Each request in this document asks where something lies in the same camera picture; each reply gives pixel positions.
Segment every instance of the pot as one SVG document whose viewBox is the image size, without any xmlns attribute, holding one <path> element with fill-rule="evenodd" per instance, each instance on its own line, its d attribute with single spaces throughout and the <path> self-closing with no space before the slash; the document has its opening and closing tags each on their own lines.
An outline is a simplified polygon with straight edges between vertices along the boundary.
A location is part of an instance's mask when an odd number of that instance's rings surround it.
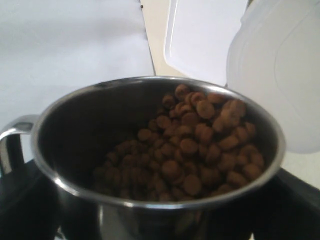
<svg viewBox="0 0 320 240">
<path fill-rule="evenodd" d="M 194 91 L 217 92 L 246 103 L 247 117 L 256 124 L 265 156 L 265 172 L 230 193 L 174 203 L 128 200 L 92 191 L 92 171 L 104 154 L 154 118 L 163 95 L 181 83 Z M 105 240 L 106 231 L 116 221 L 121 223 L 121 227 L 115 226 L 118 229 L 113 228 L 117 235 L 187 239 L 205 218 L 206 210 L 241 198 L 270 180 L 280 169 L 286 148 L 278 123 L 252 100 L 208 82 L 162 76 L 113 80 L 74 91 L 51 104 L 40 116 L 28 115 L 13 121 L 5 127 L 0 140 L 17 134 L 31 134 L 34 161 L 57 186 L 62 230 L 69 240 Z M 3 173 L 17 165 L 5 157 L 0 162 Z"/>
</svg>

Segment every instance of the pot rim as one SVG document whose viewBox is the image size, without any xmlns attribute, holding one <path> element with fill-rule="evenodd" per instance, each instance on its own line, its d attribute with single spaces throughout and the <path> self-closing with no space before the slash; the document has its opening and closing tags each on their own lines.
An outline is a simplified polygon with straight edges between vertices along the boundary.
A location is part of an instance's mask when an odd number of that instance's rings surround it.
<svg viewBox="0 0 320 240">
<path fill-rule="evenodd" d="M 74 98 L 75 96 L 82 95 L 88 92 L 95 92 L 101 88 L 109 89 L 114 88 L 123 84 L 141 84 L 146 81 L 173 81 L 179 83 L 182 81 L 183 83 L 190 85 L 198 85 L 198 86 L 210 86 L 212 90 L 219 90 L 221 93 L 225 93 L 228 96 L 236 97 L 238 99 L 243 100 L 245 103 L 250 104 L 254 107 L 259 114 L 261 114 L 267 122 L 271 125 L 276 133 L 276 137 L 278 139 L 277 151 L 275 153 L 275 157 L 270 164 L 270 166 L 263 172 L 263 174 L 250 184 L 242 187 L 240 189 L 234 190 L 229 193 L 225 193 L 218 196 L 206 197 L 196 200 L 188 200 L 188 201 L 178 201 L 178 202 L 151 202 L 151 201 L 138 201 L 138 200 L 129 200 L 119 197 L 107 196 L 102 193 L 95 192 L 93 190 L 85 189 L 83 187 L 78 186 L 77 184 L 72 183 L 71 181 L 65 179 L 60 176 L 49 164 L 45 161 L 38 145 L 39 132 L 40 129 L 46 120 L 46 118 L 60 105 L 65 103 L 66 101 Z M 286 152 L 286 141 L 284 133 L 277 123 L 277 121 L 272 117 L 264 108 L 260 105 L 252 101 L 251 99 L 237 93 L 233 90 L 227 89 L 222 86 L 218 86 L 209 82 L 204 82 L 200 80 L 195 80 L 191 78 L 185 77 L 170 77 L 170 76 L 142 76 L 142 77 L 129 77 L 116 79 L 112 81 L 101 82 L 98 84 L 90 85 L 87 87 L 80 88 L 76 91 L 73 91 L 54 103 L 48 106 L 44 112 L 39 116 L 35 125 L 32 128 L 31 133 L 31 149 L 35 157 L 35 163 L 39 167 L 39 169 L 49 178 L 51 179 L 57 186 L 67 191 L 68 193 L 86 199 L 88 201 L 92 201 L 98 204 L 106 204 L 118 207 L 127 207 L 127 208 L 139 208 L 139 209 L 150 209 L 150 210 L 185 210 L 185 209 L 203 209 L 210 208 L 214 206 L 218 206 L 221 204 L 225 204 L 229 201 L 235 200 L 239 197 L 244 196 L 245 194 L 252 192 L 254 190 L 259 189 L 266 182 L 268 182 L 280 169 L 281 163 L 283 162 L 285 152 Z"/>
</svg>

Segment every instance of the pot handle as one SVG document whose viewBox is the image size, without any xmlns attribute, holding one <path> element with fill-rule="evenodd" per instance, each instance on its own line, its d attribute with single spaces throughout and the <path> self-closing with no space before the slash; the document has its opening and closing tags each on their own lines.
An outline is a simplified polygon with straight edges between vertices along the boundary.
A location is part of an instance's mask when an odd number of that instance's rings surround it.
<svg viewBox="0 0 320 240">
<path fill-rule="evenodd" d="M 30 134 L 38 115 L 24 115 L 10 122 L 0 132 L 0 177 L 25 163 L 21 134 Z"/>
</svg>

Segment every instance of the stainless steel pot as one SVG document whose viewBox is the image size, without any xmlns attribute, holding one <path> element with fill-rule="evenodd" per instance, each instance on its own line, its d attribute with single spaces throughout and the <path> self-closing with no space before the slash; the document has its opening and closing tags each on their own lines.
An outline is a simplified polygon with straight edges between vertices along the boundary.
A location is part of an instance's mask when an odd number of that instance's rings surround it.
<svg viewBox="0 0 320 240">
<path fill-rule="evenodd" d="M 147 202 L 102 195 L 91 190 L 92 170 L 105 152 L 128 133 L 155 116 L 162 96 L 184 83 L 195 91 L 218 92 L 247 104 L 248 118 L 257 126 L 266 171 L 244 188 L 210 198 L 183 202 Z M 72 92 L 50 105 L 39 117 L 23 116 L 9 124 L 8 135 L 30 134 L 34 160 L 57 186 L 67 239 L 107 239 L 116 235 L 157 239 L 187 239 L 200 224 L 204 210 L 218 208 L 257 190 L 272 178 L 285 154 L 285 138 L 275 119 L 262 107 L 234 91 L 211 83 L 178 77 L 134 77 L 102 82 Z M 15 168 L 4 157 L 3 173 Z"/>
</svg>

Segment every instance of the translucent container lid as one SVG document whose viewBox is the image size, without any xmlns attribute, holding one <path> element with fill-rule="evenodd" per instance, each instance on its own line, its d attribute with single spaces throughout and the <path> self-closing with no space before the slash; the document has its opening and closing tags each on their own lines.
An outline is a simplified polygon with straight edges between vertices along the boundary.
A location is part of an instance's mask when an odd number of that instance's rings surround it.
<svg viewBox="0 0 320 240">
<path fill-rule="evenodd" d="M 254 0 L 229 48 L 228 87 L 280 123 L 288 150 L 320 151 L 320 0 Z"/>
<path fill-rule="evenodd" d="M 259 103 L 290 152 L 319 152 L 320 0 L 246 2 L 171 0 L 164 58 Z"/>
</svg>

